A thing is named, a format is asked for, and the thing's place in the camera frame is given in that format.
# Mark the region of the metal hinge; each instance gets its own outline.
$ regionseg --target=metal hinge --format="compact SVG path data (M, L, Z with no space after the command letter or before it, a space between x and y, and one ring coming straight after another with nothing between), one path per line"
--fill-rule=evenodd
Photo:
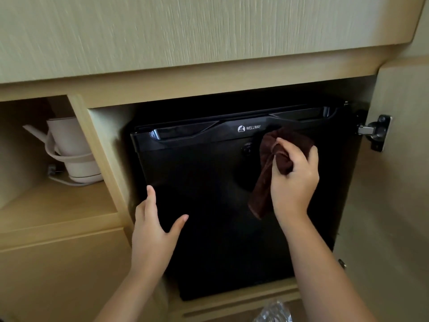
M366 136L371 141L372 150L382 152L391 120L390 115L382 114L376 122L371 122L368 125L358 125L357 134Z

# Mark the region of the hand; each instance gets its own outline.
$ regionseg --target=hand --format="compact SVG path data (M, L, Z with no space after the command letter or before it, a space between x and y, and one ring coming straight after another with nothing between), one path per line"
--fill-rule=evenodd
M277 142L288 152L293 162L293 171L282 175L275 158L272 163L271 199L274 212L280 225L290 219L306 216L307 207L319 182L318 149L313 146L308 160L294 144L277 138Z
M158 280L173 255L177 239L188 215L180 216L169 233L158 219L155 190L147 186L147 199L136 207L136 224L132 233L131 271L133 275L151 275Z

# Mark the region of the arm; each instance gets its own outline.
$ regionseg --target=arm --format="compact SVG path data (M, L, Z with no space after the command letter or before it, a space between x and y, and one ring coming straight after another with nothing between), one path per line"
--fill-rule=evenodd
M134 322L152 295L173 255L188 215L179 217L169 233L158 220L155 190L136 208L132 234L131 270L95 319L96 322Z
M277 142L289 153L293 172L280 174L274 159L271 198L309 321L376 321L307 216L319 182L317 148L307 161L297 146L280 138Z

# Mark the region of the brown towel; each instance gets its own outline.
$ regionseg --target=brown towel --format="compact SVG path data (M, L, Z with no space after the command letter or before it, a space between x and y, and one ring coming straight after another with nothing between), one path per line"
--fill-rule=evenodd
M287 175L293 170L293 162L290 160L287 151L276 141L278 137L298 146L306 158L308 158L310 149L314 145L310 138L284 127L264 135L259 148L262 171L248 203L250 210L257 218L262 218L272 210L270 188L274 156L276 155L276 163L280 173Z

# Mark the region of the mini fridge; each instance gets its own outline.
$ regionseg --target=mini fridge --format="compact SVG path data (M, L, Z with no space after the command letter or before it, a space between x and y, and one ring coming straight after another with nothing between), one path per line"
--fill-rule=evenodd
M333 249L356 161L365 111L337 98L266 89L142 103L129 124L142 200L150 184L161 226L183 228L167 269L183 300L293 276L274 213L253 216L262 136L289 127L314 140L320 182L308 208Z

